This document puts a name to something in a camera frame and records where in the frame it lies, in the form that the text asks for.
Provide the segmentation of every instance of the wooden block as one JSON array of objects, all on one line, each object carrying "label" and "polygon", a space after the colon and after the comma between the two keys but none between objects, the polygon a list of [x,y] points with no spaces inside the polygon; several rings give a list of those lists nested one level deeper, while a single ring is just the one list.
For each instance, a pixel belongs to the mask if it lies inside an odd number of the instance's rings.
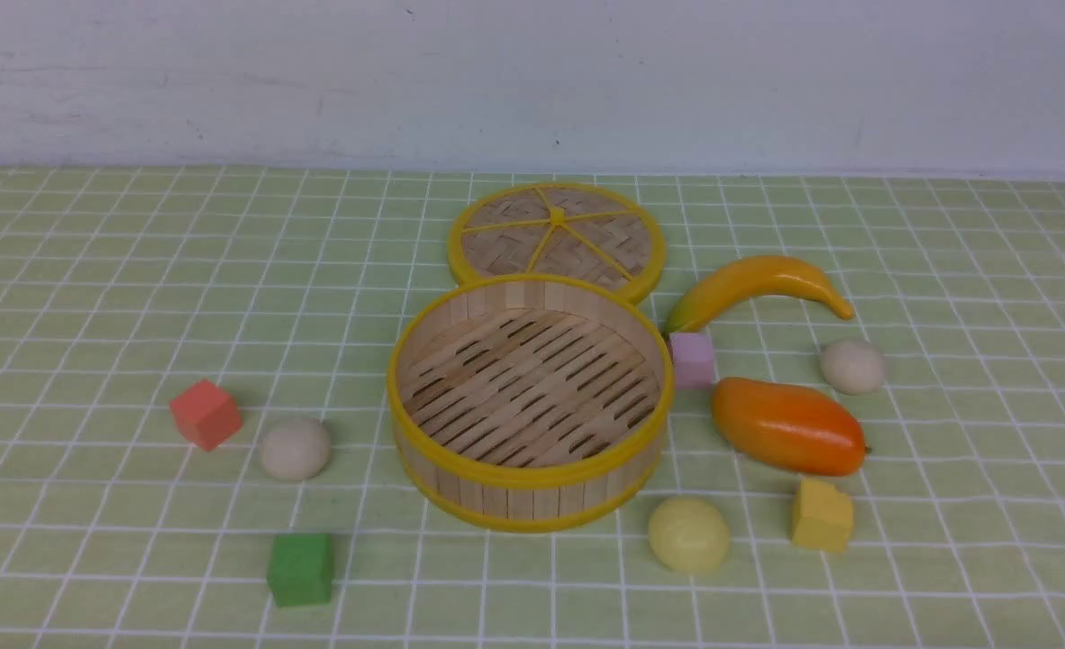
[{"label": "wooden block", "polygon": [[717,353],[705,334],[670,334],[673,387],[684,390],[711,389],[717,383]]},{"label": "wooden block", "polygon": [[168,407],[179,434],[202,451],[219,447],[244,425],[231,394],[207,378],[184,390]]},{"label": "wooden block", "polygon": [[278,535],[272,542],[266,579],[277,606],[327,604],[334,571],[327,534]]},{"label": "wooden block", "polygon": [[853,499],[832,484],[804,477],[793,501],[792,541],[825,552],[843,552],[853,534]]}]

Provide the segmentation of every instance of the pink cube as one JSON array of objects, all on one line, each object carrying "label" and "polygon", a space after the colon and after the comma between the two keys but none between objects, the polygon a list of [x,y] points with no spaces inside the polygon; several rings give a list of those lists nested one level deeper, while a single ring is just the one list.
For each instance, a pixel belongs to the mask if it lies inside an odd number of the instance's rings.
[{"label": "pink cube", "polygon": [[673,359],[673,387],[679,390],[711,389],[717,383],[717,354],[705,334],[669,334]]}]

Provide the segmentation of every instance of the beige ball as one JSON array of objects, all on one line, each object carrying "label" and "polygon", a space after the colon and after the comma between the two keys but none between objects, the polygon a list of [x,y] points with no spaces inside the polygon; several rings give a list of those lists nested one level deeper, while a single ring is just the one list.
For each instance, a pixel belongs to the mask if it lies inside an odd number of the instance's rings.
[{"label": "beige ball", "polygon": [[331,456],[331,438],[317,419],[289,419],[261,438],[261,467],[278,481],[317,475]]},{"label": "beige ball", "polygon": [[688,575],[715,570],[728,543],[725,518],[701,498],[669,498],[649,518],[649,546],[669,570]]},{"label": "beige ball", "polygon": [[837,341],[821,351],[821,374],[845,394],[867,394],[886,385],[886,357],[868,341]]}]

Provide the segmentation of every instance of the orange mango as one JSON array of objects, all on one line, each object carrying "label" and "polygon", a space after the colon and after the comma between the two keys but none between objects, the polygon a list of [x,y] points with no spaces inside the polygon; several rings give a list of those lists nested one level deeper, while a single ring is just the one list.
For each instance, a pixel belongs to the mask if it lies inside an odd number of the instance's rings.
[{"label": "orange mango", "polygon": [[788,471],[847,476],[868,452],[849,410],[805,386],[724,377],[712,390],[712,418],[732,448]]}]

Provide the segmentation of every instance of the yellow cube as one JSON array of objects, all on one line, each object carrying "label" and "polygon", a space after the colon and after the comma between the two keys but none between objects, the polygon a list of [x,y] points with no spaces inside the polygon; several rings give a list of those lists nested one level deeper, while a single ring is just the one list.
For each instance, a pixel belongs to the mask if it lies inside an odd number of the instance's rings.
[{"label": "yellow cube", "polygon": [[832,484],[804,477],[793,501],[797,546],[843,552],[853,534],[853,499]]}]

